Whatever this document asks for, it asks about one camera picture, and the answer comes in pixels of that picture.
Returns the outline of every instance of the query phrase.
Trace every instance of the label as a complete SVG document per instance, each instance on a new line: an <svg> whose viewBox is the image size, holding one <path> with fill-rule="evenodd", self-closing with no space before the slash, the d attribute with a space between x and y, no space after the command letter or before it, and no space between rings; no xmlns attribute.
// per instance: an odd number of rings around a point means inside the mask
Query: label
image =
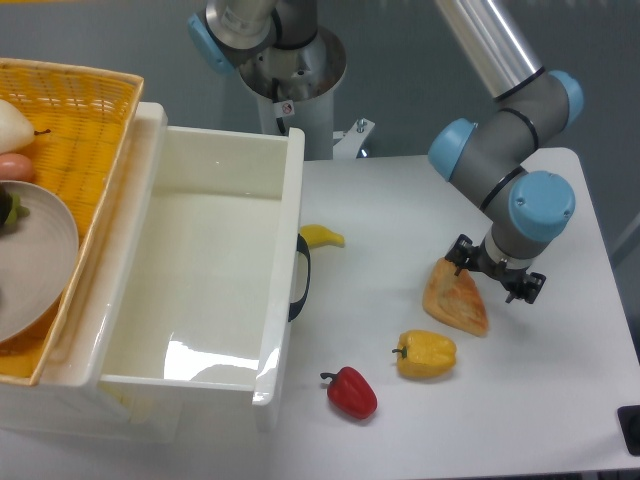
<svg viewBox="0 0 640 480"><path fill-rule="evenodd" d="M273 113L276 118L291 117L296 114L293 101L284 100L273 104Z"/></svg>

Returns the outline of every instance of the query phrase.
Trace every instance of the black handle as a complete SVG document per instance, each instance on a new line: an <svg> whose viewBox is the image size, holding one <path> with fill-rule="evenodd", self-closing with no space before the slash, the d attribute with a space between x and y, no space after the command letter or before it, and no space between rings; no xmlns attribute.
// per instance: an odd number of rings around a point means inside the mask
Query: black handle
<svg viewBox="0 0 640 480"><path fill-rule="evenodd" d="M297 302L293 302L289 306L289 321L295 319L300 312L302 311L302 307L304 307L304 303L307 301L307 294L309 293L309 281L311 280L311 255L309 254L309 245L307 245L306 240L300 234L298 234L298 245L296 250L307 257L307 286L304 289L304 294L302 298Z"/></svg>

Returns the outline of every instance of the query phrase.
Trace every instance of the toast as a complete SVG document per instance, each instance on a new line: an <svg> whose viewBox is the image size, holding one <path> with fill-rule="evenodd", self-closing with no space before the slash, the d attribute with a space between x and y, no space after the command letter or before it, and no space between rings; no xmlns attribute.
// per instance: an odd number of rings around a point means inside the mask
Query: toast
<svg viewBox="0 0 640 480"><path fill-rule="evenodd" d="M441 258L436 263L422 296L422 307L450 327L483 337L489 319L476 283L467 270L455 275L456 266Z"/></svg>

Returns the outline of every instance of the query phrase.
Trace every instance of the banana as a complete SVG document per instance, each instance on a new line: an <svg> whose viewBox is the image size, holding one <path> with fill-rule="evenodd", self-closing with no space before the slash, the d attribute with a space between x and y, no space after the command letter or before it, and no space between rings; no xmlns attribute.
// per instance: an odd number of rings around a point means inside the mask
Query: banana
<svg viewBox="0 0 640 480"><path fill-rule="evenodd" d="M344 247L344 237L323 225L304 225L300 227L300 235L306 240L309 248L317 248L325 245Z"/></svg>

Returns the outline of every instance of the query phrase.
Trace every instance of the yellow basket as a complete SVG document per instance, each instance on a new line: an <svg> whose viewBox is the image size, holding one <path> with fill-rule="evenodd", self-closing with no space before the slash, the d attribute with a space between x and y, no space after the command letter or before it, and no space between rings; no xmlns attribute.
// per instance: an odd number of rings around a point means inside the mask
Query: yellow basket
<svg viewBox="0 0 640 480"><path fill-rule="evenodd" d="M74 272L59 303L20 335L0 343L0 382L35 385L64 327L71 299L108 210L118 159L142 95L141 77L89 67L0 58L0 99L38 131L20 153L33 161L34 183L58 195L80 235Z"/></svg>

